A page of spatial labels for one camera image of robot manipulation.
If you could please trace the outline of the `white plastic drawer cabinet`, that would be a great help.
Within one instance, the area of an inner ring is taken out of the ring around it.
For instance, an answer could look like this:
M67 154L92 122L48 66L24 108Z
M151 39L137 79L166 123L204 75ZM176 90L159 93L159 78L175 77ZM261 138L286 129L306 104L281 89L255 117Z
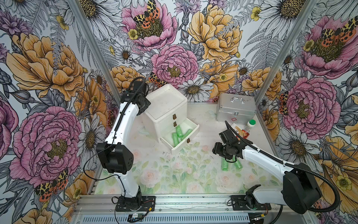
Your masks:
M171 84L148 94L149 107L139 116L146 131L158 142L187 118L187 98Z

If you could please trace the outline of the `white bottom drawer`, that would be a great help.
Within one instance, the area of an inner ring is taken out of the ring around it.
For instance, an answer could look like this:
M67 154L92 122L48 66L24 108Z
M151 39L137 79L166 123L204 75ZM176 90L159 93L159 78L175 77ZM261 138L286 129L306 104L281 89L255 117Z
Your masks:
M195 124L190 119L185 119L176 127L171 127L160 140L169 148L172 155L176 155L185 146L193 142L193 139L199 132L199 128L198 124Z

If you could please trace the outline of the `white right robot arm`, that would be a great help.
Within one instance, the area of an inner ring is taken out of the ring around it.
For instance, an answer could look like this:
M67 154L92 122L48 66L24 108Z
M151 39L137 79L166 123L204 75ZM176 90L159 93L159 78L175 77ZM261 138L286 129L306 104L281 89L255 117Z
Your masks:
M273 203L288 206L298 214L307 211L325 213L340 206L340 195L335 185L322 175L312 171L306 164L294 164L273 156L245 140L229 128L219 134L221 142L214 145L213 153L230 163L238 159L252 162L269 172L281 183L280 188L266 188L260 184L245 193L245 204L257 209L261 204ZM316 208L314 204L323 196L317 180L327 184L334 194L334 201L326 208Z

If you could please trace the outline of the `green bag roll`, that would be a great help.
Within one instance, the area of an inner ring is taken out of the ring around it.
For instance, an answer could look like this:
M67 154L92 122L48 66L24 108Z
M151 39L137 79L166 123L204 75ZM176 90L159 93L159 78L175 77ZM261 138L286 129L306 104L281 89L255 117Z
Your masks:
M222 171L228 171L229 170L229 163L226 161L225 158L222 158L221 169L222 169Z
M236 162L234 163L234 166L235 166L237 171L240 171L243 168L243 166L242 166L241 162L239 161L239 159L236 160Z
M186 137L188 137L192 131L193 129L188 129L188 131L181 137L181 140L183 141Z
M176 127L176 133L179 138L181 138L184 135L179 125Z
M179 144L179 137L177 133L172 133L172 140L173 140L174 147L176 147Z

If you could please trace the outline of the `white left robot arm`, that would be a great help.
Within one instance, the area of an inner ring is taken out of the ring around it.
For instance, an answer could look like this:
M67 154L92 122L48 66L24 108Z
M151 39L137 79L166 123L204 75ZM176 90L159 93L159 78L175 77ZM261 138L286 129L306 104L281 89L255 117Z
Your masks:
M129 87L121 94L118 115L110 134L96 147L102 167L112 174L122 190L116 202L117 211L137 211L142 206L141 189L131 173L134 155L126 144L135 118L151 104L146 98L146 92L144 78L139 77L131 81Z

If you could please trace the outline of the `green bag roll back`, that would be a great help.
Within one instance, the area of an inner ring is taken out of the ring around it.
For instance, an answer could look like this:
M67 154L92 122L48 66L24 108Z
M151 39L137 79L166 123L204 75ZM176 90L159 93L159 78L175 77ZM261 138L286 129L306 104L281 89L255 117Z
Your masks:
M181 137L181 140L183 141L186 137L188 137L192 131L193 129L188 129L188 131Z

